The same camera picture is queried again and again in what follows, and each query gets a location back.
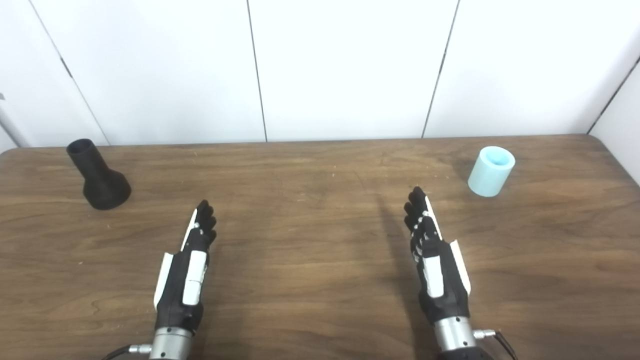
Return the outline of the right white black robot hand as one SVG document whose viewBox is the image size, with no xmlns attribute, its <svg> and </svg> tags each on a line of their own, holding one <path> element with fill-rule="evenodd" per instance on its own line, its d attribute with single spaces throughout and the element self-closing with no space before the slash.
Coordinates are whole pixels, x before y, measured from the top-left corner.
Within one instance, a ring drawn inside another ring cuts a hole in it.
<svg viewBox="0 0 640 360">
<path fill-rule="evenodd" d="M 439 229 L 427 194 L 416 186 L 404 205 L 410 253 L 420 280 L 418 302 L 430 324 L 448 318 L 470 318 L 469 292 L 455 259 L 453 243 Z"/>
</svg>

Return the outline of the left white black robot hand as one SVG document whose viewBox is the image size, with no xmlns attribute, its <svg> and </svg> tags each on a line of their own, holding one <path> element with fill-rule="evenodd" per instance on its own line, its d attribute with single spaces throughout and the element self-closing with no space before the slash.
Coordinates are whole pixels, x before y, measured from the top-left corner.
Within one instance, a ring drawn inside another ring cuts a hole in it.
<svg viewBox="0 0 640 360">
<path fill-rule="evenodd" d="M 163 255 L 153 297 L 154 328 L 178 328 L 194 335 L 204 314 L 201 294 L 210 264 L 210 247 L 217 237 L 212 205 L 203 199 L 190 217 L 178 253 Z"/>
</svg>

